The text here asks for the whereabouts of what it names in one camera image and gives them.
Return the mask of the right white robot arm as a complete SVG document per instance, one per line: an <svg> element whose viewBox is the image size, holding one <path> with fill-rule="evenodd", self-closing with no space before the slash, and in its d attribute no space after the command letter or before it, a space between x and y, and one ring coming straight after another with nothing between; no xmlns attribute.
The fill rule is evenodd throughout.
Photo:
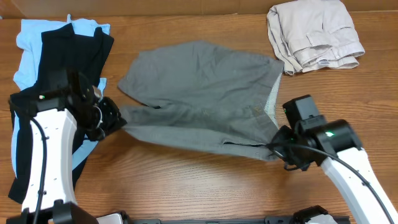
<svg viewBox="0 0 398 224"><path fill-rule="evenodd" d="M321 167L344 198L357 223L397 223L397 211L381 187L362 142L343 119L307 119L281 127L267 147L289 170Z"/></svg>

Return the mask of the grey shorts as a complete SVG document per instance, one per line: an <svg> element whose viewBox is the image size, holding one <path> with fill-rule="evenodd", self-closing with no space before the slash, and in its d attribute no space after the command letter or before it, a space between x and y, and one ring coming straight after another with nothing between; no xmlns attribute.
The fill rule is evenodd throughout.
<svg viewBox="0 0 398 224"><path fill-rule="evenodd" d="M273 161L275 103L284 64L204 41L141 52L119 89L125 131L170 147Z"/></svg>

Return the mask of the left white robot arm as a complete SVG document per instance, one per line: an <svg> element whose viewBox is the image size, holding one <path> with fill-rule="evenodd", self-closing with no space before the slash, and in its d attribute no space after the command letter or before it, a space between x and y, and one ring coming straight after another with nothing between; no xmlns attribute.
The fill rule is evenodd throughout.
<svg viewBox="0 0 398 224"><path fill-rule="evenodd" d="M94 217L78 206L72 181L72 149L77 128L100 141L126 122L118 107L97 89L41 93L25 115L32 128L30 177L22 212L6 223L129 224L125 212Z"/></svg>

